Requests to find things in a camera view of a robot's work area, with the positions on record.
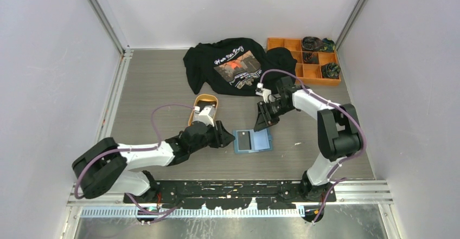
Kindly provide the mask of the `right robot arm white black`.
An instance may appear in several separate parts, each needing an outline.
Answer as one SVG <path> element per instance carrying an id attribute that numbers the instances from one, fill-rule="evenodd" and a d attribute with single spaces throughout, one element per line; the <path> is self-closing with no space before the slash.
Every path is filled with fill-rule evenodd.
<path id="1" fill-rule="evenodd" d="M 359 130 L 359 120 L 355 107 L 340 105 L 326 100 L 304 85 L 294 84 L 286 76 L 277 81 L 278 95 L 258 83 L 255 93 L 262 97 L 258 102 L 255 131 L 262 131 L 276 125 L 280 116 L 301 111 L 317 122 L 317 143 L 319 155 L 313 165 L 306 170 L 300 181 L 298 193 L 313 202 L 328 188 L 331 176 L 340 164 L 353 157 L 364 146 L 364 138 Z"/>

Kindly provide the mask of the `blue leather card holder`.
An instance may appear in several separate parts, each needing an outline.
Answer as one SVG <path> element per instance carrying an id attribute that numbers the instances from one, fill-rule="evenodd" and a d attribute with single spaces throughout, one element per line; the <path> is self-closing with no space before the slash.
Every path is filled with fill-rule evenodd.
<path id="1" fill-rule="evenodd" d="M 272 135 L 269 129 L 255 132 L 254 130 L 234 130 L 234 153 L 248 154 L 273 150 Z"/>

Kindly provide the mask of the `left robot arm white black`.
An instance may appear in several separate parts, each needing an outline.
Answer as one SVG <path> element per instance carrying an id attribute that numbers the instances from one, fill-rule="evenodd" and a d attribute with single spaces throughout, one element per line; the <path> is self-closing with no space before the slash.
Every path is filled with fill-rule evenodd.
<path id="1" fill-rule="evenodd" d="M 116 192 L 153 202 L 158 197 L 159 185 L 146 167 L 175 166 L 203 148 L 222 148 L 233 141 L 235 136 L 221 121 L 195 121 L 178 135 L 155 144 L 127 145 L 117 143 L 113 137 L 104 138 L 73 162 L 77 178 L 74 196 L 94 199 Z"/>

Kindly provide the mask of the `yellow oval tray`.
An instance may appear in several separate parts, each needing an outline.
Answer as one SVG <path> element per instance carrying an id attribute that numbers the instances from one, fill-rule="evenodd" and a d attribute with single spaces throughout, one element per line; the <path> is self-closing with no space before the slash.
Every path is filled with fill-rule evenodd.
<path id="1" fill-rule="evenodd" d="M 208 106 L 208 105 L 215 106 L 215 108 L 216 108 L 215 116 L 216 116 L 216 112 L 218 110 L 218 105 L 219 105 L 219 101 L 218 101 L 217 97 L 215 97 L 213 95 L 210 95 L 210 94 L 200 94 L 200 95 L 198 95 L 196 97 L 194 105 L 193 105 L 193 108 L 192 108 L 192 111 L 191 111 L 191 114 L 190 114 L 190 117 L 189 117 L 189 121 L 188 121 L 189 126 L 192 125 L 191 121 L 192 121 L 192 117 L 193 117 L 193 113 L 194 113 L 194 107 L 199 106 L 201 109 L 203 109 L 204 106 Z"/>

